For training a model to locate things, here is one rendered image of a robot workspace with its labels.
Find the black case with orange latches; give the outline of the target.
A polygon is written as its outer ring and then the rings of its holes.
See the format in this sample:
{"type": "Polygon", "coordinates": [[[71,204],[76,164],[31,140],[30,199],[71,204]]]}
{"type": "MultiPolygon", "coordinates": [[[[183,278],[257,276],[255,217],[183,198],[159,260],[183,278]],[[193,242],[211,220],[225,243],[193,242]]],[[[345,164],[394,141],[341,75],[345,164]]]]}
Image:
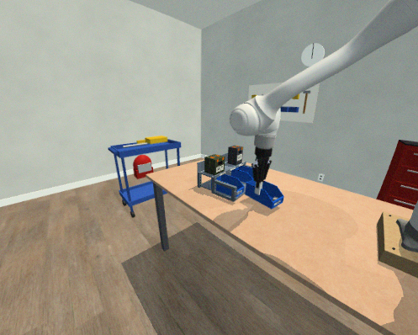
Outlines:
{"type": "Polygon", "coordinates": [[[232,165],[242,163],[243,146],[229,146],[228,147],[228,162],[232,165]]]}

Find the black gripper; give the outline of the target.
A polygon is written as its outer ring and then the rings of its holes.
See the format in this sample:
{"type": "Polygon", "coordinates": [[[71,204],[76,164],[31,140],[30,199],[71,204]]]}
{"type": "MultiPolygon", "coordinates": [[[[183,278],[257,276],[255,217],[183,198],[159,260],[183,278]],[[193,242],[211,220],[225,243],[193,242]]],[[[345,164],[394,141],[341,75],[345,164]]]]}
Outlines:
{"type": "Polygon", "coordinates": [[[260,195],[262,189],[262,183],[264,183],[267,177],[267,172],[271,164],[269,157],[272,155],[271,149],[255,148],[256,160],[251,164],[253,171],[253,180],[256,181],[255,194],[260,195]],[[265,170],[266,169],[266,170],[265,170]],[[265,175],[264,175],[265,174],[265,175]]]}

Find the blue bin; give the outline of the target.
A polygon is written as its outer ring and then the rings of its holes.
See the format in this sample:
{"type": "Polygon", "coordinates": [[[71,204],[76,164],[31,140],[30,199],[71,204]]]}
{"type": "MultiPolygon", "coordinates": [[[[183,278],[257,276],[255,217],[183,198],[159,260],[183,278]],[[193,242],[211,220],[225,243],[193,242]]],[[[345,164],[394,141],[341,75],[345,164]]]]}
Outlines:
{"type": "Polygon", "coordinates": [[[240,166],[231,171],[231,176],[238,178],[241,182],[246,183],[246,182],[253,180],[252,173],[253,173],[252,168],[240,166]]]}
{"type": "MultiPolygon", "coordinates": [[[[241,183],[241,181],[238,178],[223,174],[223,175],[217,177],[216,180],[219,180],[221,182],[228,183],[228,184],[236,186],[237,187],[237,192],[240,191],[240,193],[236,197],[238,197],[240,194],[242,194],[244,192],[243,188],[245,188],[245,186],[241,183]]],[[[231,196],[231,190],[232,189],[228,189],[224,186],[216,184],[216,190],[223,193],[223,194],[227,194],[227,195],[231,196]]]]}
{"type": "Polygon", "coordinates": [[[283,203],[284,196],[277,185],[274,185],[272,183],[265,181],[264,183],[262,183],[262,189],[260,191],[260,195],[254,194],[255,185],[256,185],[256,182],[253,180],[246,182],[246,192],[245,192],[246,196],[254,199],[255,201],[265,205],[266,207],[270,209],[273,209],[274,207],[283,203]],[[272,201],[274,196],[277,197],[278,199],[275,199],[274,201],[272,201]]]}

